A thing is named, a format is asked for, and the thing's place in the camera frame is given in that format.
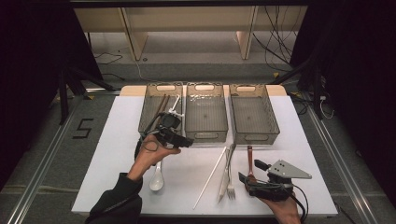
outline white plastic spoon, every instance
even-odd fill
[[[149,182],[149,188],[151,190],[157,191],[163,187],[163,174],[161,173],[161,162],[157,162],[154,176]]]

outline white tabletop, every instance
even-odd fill
[[[269,164],[284,160],[311,174],[312,179],[292,179],[295,185],[303,189],[308,198],[309,216],[335,216],[337,211],[291,99],[289,96],[270,96],[270,100],[280,134],[271,146],[254,146],[253,159]],[[116,97],[72,212],[87,215],[102,193],[114,188],[119,173],[127,173],[130,170],[139,137],[137,127],[143,101],[143,96]],[[229,127],[231,127],[228,101],[226,103]],[[237,146],[233,154],[232,176],[236,199],[229,200],[225,195],[218,203],[221,176],[225,166],[224,156],[200,202],[195,209],[192,209],[223,147],[228,147],[232,141],[233,133],[229,131],[226,143],[194,144],[192,147],[182,148],[178,155],[165,158],[163,160],[165,184],[157,192],[149,189],[149,181],[155,167],[150,168],[144,175],[143,188],[139,194],[143,198],[142,216],[272,216],[268,206],[250,197],[238,179],[238,172],[248,174],[247,146]],[[258,179],[268,179],[266,172],[256,167],[253,167],[253,172]],[[305,205],[303,194],[297,189],[294,191],[296,197]]]

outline human hand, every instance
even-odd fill
[[[289,197],[286,201],[281,201],[281,202],[273,202],[262,198],[259,199],[262,202],[266,203],[271,208],[279,223],[281,224],[301,223],[297,211],[297,203],[291,197]]]
[[[143,140],[140,152],[136,160],[134,160],[134,164],[127,177],[133,181],[138,181],[152,164],[161,161],[171,154],[178,154],[180,151],[179,148],[164,147],[154,135],[150,134]]]

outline gray plastic container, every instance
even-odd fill
[[[235,143],[272,145],[280,133],[268,91],[262,84],[230,85]]]
[[[180,98],[176,106],[176,112],[178,114],[181,114],[183,108],[182,82],[149,83],[146,88],[145,101],[143,103],[138,131],[142,133],[143,131],[146,130],[149,123],[156,116],[156,112],[158,111],[158,108],[160,107],[160,104],[163,101],[163,99],[166,100],[166,98],[169,98],[166,107],[164,109],[165,112],[168,112],[168,110],[172,108],[173,105],[175,104],[178,95],[180,96]],[[182,123],[178,125],[177,132],[181,130],[181,127],[182,127]]]
[[[195,143],[225,142],[228,132],[221,83],[187,83],[186,136]]]

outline black jacket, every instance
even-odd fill
[[[136,183],[121,173],[114,189],[102,194],[85,223],[136,223],[142,210],[142,198],[138,195],[142,185],[143,179]]]

